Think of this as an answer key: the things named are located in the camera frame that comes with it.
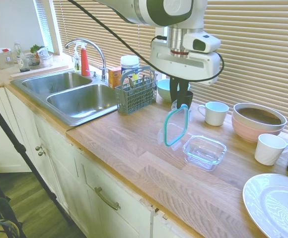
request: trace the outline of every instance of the chrome faucet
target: chrome faucet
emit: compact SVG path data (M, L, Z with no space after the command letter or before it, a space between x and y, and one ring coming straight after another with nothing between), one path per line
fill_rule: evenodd
M106 63L105 63L105 58L104 58L102 50L95 43L93 43L92 41L85 39L85 38L77 38L77 39L74 39L72 41L69 41L68 43L65 44L65 48L68 49L71 44L77 43L77 42L85 42L89 45L92 45L99 52L99 54L102 58L102 68L100 68L102 70L101 81L106 81Z

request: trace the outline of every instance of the pink bowl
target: pink bowl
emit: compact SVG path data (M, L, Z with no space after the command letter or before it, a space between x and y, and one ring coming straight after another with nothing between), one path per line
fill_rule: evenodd
M258 129L251 128L245 124L242 124L241 122L237 121L237 119L233 115L231 117L231 120L232 120L232 126L233 126L234 131L244 140L249 141L249 142L257 142L259 135L265 134L265 133L278 135L285 127L283 126L281 129L275 130L275 131L258 130Z

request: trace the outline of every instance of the wooden floor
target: wooden floor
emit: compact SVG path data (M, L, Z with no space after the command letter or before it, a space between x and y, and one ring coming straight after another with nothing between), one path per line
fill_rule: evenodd
M75 224L67 224L32 173L1 174L0 185L28 238L85 237Z

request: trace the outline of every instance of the white mug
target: white mug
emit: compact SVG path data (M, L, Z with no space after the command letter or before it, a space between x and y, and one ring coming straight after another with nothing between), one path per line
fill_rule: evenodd
M259 135L254 158L263 165L273 165L282 153L288 152L288 144L279 136L272 134Z
M205 117L205 121L210 125L222 125L229 111L228 105L220 102L208 102L205 105L199 105L198 111Z

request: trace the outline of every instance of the white cabinet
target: white cabinet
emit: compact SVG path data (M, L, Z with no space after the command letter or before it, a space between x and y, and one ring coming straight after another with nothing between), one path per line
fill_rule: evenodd
M34 113L26 107L15 95L6 90L10 104L14 111L23 141L26 153L35 165L36 169L43 177L48 187L57 194L57 183L55 173L53 171L48 150L43 140L39 137L36 124L34 121Z
M155 214L152 238L192 238L174 222L164 217L165 215L162 211L158 211Z
M0 113L19 142L23 143L20 130L4 88L0 88ZM0 127L0 173L15 172L30 172L30 169Z
M80 157L91 207L99 209L103 237L150 238L154 209L91 158Z
M29 157L88 238L191 238L7 92ZM35 147L42 145L38 156Z

